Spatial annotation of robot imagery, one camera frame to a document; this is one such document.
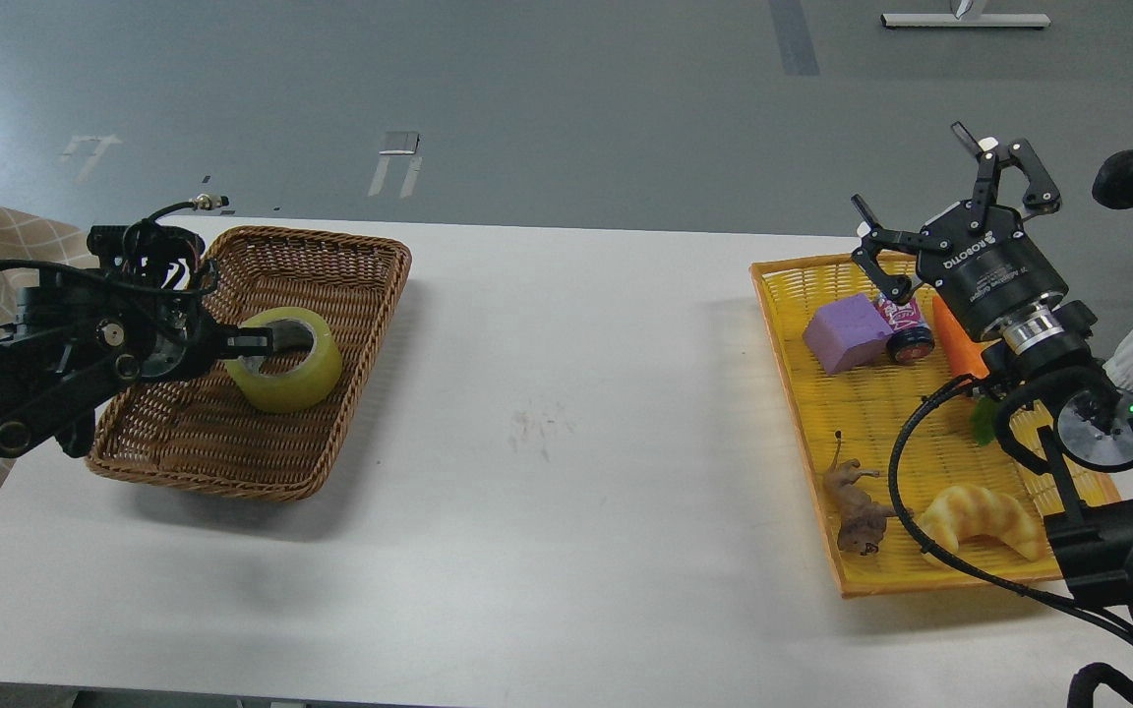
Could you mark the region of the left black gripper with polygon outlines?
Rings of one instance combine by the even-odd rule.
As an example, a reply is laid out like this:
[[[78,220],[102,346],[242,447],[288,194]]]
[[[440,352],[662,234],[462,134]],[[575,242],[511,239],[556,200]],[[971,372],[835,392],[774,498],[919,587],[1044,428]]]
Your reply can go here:
[[[316,336],[306,325],[228,327],[195,299],[133,296],[130,348],[139,359],[139,383],[172,383],[206,376],[218,362],[310,351]]]

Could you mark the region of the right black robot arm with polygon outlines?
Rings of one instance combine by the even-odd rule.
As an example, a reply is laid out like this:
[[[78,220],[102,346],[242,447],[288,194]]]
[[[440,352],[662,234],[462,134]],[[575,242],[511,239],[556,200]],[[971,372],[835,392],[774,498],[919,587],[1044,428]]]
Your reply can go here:
[[[881,225],[862,196],[862,241],[851,256],[872,285],[904,304],[929,285],[968,336],[983,342],[987,375],[959,375],[923,399],[901,426],[887,493],[901,502],[898,467],[910,435],[936,408],[980,391],[997,402],[993,434],[1022,469],[1053,480],[1060,507],[1043,517],[1067,596],[1034,590],[959,558],[908,510],[900,523],[928,556],[959,573],[1100,626],[1133,646],[1133,393],[1111,383],[1089,341],[1096,315],[1026,233],[1056,213],[1060,190],[1030,140],[977,139],[953,123],[976,161],[973,189],[918,230]],[[1090,707],[1109,686],[1133,705],[1133,680],[1090,664],[1070,682],[1070,707]]]

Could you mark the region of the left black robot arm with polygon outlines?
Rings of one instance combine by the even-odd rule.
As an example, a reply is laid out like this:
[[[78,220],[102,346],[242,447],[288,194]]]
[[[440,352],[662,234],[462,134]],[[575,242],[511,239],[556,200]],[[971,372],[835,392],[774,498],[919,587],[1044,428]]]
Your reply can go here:
[[[219,360],[262,362],[309,346],[301,325],[224,325],[204,297],[220,281],[203,259],[203,239],[161,219],[225,207],[201,196],[154,211],[126,227],[94,227],[95,267],[0,259],[0,272],[28,268],[11,323],[0,325],[0,458],[17,458],[48,440],[85,457],[97,407],[136,383],[197,379]]]

